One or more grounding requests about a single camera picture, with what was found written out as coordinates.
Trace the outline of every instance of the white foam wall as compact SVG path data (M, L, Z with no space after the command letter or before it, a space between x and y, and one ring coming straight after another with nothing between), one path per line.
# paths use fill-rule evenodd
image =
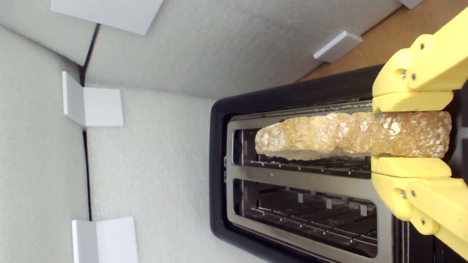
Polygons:
M90 82L210 98L291 83L341 31L362 34L398 0L165 0L146 36L102 26Z
M134 216L140 263L263 262L210 230L214 101L154 90L121 92L125 126L87 131L93 220Z
M0 0L0 25L84 65L96 23L50 7L51 0Z
M0 262L70 263L88 219L82 129L63 115L78 67L0 26Z

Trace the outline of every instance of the white block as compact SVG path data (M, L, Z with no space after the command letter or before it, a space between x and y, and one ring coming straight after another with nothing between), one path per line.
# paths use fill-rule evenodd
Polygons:
M51 10L145 35L162 0L52 0Z
M415 6L419 5L423 0L400 0L407 8L413 9Z
M83 87L67 72L62 71L63 114L85 127L85 104Z
M73 262L99 263L96 223L72 221Z
M343 31L314 54L314 58L335 62L362 43L360 36Z
M62 72L63 112L83 127L123 126L119 89L82 87Z
M84 87L86 127L123 126L119 89Z
M133 217L72 221L74 263L138 263Z

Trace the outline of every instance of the wooden table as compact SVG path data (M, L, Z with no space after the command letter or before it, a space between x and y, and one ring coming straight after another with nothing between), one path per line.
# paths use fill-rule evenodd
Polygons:
M357 48L334 63L323 63L299 81L383 64L418 36L434 34L466 7L468 0L424 0L412 10L401 7L367 31Z

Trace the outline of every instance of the toaster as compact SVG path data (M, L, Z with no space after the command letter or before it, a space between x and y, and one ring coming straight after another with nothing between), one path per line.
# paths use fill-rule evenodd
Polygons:
M268 262L466 262L392 215L372 186L370 157L289 161L255 151L256 132L285 119L372 111L381 68L217 101L210 131L212 232ZM461 178L468 156L461 101L467 99L467 87L455 90L445 108L453 129L444 161Z

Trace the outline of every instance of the toaster slot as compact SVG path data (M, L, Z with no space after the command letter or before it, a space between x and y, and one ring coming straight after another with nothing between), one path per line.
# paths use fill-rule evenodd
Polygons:
M377 209L369 200L242 179L234 179L233 187L239 216L361 256L377 255Z
M255 150L255 136L258 130L259 129L240 129L234 131L232 147L232 160L234 165L349 176L365 179L371 178L371 164L369 156L333 156L312 161L291 161L281 157L257 154Z

